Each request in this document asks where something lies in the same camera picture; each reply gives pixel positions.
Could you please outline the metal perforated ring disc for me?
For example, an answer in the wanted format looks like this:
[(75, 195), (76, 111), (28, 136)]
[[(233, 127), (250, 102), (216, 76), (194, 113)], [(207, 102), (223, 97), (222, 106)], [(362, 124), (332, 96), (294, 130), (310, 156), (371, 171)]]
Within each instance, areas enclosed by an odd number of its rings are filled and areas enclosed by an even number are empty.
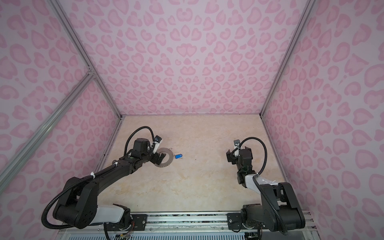
[(175, 157), (172, 149), (169, 148), (160, 148), (157, 150), (157, 153), (160, 157), (157, 163), (155, 163), (155, 166), (158, 168), (165, 168), (169, 166), (173, 162)]

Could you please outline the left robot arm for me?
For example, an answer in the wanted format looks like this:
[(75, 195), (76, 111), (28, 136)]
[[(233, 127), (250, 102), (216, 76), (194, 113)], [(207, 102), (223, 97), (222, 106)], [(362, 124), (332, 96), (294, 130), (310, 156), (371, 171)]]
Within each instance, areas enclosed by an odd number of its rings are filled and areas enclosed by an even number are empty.
[(64, 189), (47, 205), (42, 223), (50, 229), (84, 229), (90, 225), (105, 224), (109, 230), (125, 230), (132, 226), (131, 210), (114, 204), (102, 207), (98, 196), (118, 180), (133, 174), (145, 163), (161, 164), (165, 154), (157, 152), (162, 138), (156, 136), (151, 144), (148, 139), (139, 138), (133, 149), (123, 157), (96, 173), (86, 177), (73, 177)]

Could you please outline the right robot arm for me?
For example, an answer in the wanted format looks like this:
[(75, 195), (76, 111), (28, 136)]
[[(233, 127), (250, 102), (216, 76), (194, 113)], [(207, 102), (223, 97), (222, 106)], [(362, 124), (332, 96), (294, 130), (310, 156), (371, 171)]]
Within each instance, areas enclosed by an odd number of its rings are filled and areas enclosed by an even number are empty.
[(240, 225), (246, 229), (268, 229), (286, 235), (303, 229), (306, 220), (293, 187), (288, 182), (272, 183), (253, 170), (250, 148), (227, 151), (229, 163), (237, 166), (238, 183), (261, 197), (260, 204), (244, 205)]

